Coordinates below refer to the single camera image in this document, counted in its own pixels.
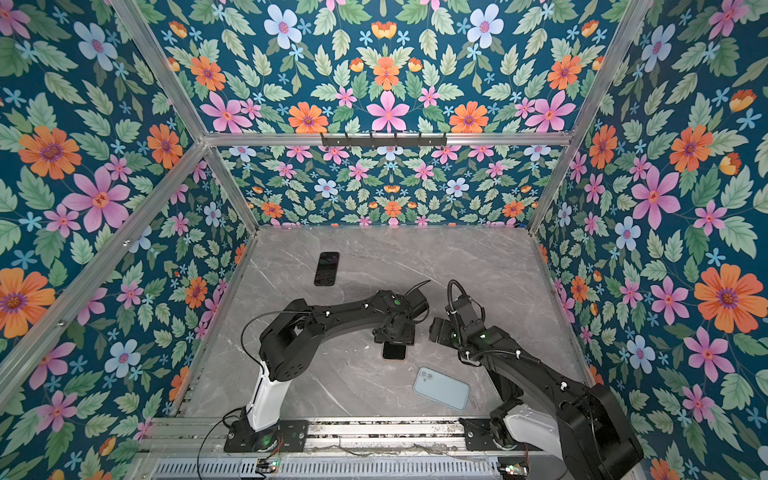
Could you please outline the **black smartphone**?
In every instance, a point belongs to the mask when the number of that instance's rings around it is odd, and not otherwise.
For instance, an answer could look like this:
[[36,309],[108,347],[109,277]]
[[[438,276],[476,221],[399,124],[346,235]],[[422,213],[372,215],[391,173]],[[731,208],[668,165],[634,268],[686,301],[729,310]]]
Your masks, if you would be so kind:
[[403,361],[406,358],[407,346],[400,343],[385,342],[382,348],[382,357],[385,360]]

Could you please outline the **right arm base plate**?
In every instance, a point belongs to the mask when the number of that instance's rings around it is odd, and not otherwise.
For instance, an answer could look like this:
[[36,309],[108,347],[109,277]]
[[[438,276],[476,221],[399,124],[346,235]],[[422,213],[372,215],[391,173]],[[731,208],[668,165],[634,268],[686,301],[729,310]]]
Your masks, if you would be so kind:
[[525,451],[523,443],[509,439],[497,440],[491,429],[491,421],[487,418],[460,417],[459,423],[464,429],[464,443],[467,451]]

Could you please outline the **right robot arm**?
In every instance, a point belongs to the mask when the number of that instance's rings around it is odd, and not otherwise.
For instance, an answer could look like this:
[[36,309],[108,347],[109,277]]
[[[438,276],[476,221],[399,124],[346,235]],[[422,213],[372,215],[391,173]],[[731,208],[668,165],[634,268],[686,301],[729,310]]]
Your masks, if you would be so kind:
[[575,479],[621,479],[643,458],[627,415],[603,385],[557,372],[509,333],[484,323],[466,294],[449,300],[430,327],[434,343],[453,348],[465,365],[484,368],[503,403],[490,415],[500,446],[525,443],[560,459]]

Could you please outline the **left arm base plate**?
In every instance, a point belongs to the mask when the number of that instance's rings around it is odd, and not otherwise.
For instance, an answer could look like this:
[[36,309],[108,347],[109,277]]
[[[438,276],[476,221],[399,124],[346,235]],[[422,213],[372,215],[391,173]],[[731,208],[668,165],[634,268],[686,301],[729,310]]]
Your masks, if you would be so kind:
[[247,420],[237,419],[228,424],[224,444],[226,453],[302,452],[308,437],[309,422],[280,420],[265,430],[255,431]]

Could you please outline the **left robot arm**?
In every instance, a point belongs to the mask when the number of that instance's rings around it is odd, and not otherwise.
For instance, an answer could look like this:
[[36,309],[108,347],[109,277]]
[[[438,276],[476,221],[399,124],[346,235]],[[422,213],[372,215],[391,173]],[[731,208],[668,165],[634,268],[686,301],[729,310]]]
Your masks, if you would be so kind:
[[412,346],[416,325],[430,310],[418,285],[404,294],[379,290],[344,304],[310,305],[292,301],[273,314],[259,336],[259,350],[250,355],[260,371],[245,418],[256,434],[273,430],[291,382],[310,366],[320,345],[341,335],[369,330],[377,344]]

